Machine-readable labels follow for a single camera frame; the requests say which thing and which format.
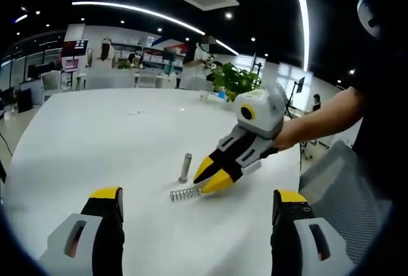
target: computer monitor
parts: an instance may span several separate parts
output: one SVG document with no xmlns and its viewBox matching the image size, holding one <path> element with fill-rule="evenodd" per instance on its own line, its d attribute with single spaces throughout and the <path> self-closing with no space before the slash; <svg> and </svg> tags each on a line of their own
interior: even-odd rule
<svg viewBox="0 0 408 276">
<path fill-rule="evenodd" d="M 163 60 L 173 62 L 176 60 L 176 52 L 170 48 L 166 48 L 163 52 Z"/>
<path fill-rule="evenodd" d="M 84 56 L 88 40 L 69 40 L 62 44 L 61 57 Z"/>
<path fill-rule="evenodd" d="M 27 77 L 36 80 L 40 78 L 41 74 L 52 70 L 55 70 L 54 62 L 50 62 L 49 64 L 39 64 L 37 66 L 31 64 L 28 66 Z"/>
<path fill-rule="evenodd" d="M 299 79 L 298 88 L 296 90 L 296 93 L 301 93 L 302 92 L 304 83 L 305 83 L 305 78 L 304 77 Z"/>
</svg>

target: white table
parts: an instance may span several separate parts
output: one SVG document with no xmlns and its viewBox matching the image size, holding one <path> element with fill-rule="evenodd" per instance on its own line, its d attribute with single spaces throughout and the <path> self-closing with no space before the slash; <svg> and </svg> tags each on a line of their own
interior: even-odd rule
<svg viewBox="0 0 408 276">
<path fill-rule="evenodd" d="M 124 189 L 124 275 L 270 275 L 273 190 L 297 191 L 299 148 L 263 160 L 224 194 L 172 203 L 236 124 L 218 101 L 173 89 L 52 96 L 17 145 L 4 207 L 34 258 L 98 188 Z M 180 185 L 184 154 L 193 154 Z"/>
</svg>

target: metal pin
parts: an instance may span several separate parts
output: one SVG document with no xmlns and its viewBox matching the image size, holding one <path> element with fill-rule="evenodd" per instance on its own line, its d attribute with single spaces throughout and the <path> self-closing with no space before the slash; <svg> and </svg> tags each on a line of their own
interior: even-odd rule
<svg viewBox="0 0 408 276">
<path fill-rule="evenodd" d="M 178 178 L 178 181 L 181 184 L 185 184 L 187 182 L 187 174 L 189 173 L 191 158 L 193 158 L 193 155 L 189 153 L 187 153 L 186 156 L 184 156 L 183 167 L 181 168 L 181 175 Z"/>
</svg>

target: potted plant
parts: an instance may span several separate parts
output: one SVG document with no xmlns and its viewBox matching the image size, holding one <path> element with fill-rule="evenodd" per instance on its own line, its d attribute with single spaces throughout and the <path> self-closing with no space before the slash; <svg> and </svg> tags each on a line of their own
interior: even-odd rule
<svg viewBox="0 0 408 276">
<path fill-rule="evenodd" d="M 239 94 L 255 90 L 261 86 L 261 79 L 257 74 L 247 70 L 239 70 L 232 63 L 216 67 L 213 74 L 215 90 L 219 91 L 221 87 L 224 87 L 228 102 L 234 102 Z"/>
</svg>

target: person's arm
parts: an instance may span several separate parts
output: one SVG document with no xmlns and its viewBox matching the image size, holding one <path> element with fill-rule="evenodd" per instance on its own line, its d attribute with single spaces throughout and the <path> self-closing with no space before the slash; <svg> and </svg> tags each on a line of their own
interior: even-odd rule
<svg viewBox="0 0 408 276">
<path fill-rule="evenodd" d="M 272 146 L 286 150 L 299 142 L 345 131 L 363 117 L 364 100 L 362 93 L 350 87 L 336 94 L 316 112 L 285 121 Z"/>
</svg>

